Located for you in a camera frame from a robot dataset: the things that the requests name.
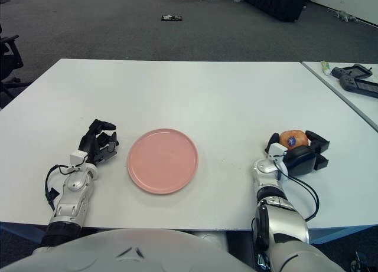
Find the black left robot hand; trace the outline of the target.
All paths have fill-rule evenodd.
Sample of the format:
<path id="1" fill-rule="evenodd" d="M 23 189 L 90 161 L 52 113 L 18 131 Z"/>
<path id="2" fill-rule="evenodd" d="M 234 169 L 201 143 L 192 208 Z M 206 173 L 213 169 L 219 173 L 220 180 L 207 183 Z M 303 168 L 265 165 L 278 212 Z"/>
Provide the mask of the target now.
<path id="1" fill-rule="evenodd" d="M 112 123 L 97 119 L 92 122 L 79 144 L 79 150 L 87 153 L 87 163 L 97 166 L 117 154 L 119 142 L 115 130 Z"/>

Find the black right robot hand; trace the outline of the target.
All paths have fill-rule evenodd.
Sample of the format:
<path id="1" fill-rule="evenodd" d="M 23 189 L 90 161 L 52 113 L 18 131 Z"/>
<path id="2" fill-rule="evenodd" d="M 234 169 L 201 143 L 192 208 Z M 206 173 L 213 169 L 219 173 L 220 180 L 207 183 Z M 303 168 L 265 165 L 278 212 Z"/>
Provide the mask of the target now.
<path id="1" fill-rule="evenodd" d="M 277 165 L 283 165 L 291 176 L 306 175 L 328 165 L 322 153 L 330 142 L 320 135 L 306 130 L 287 130 L 274 133 L 265 152 Z"/>

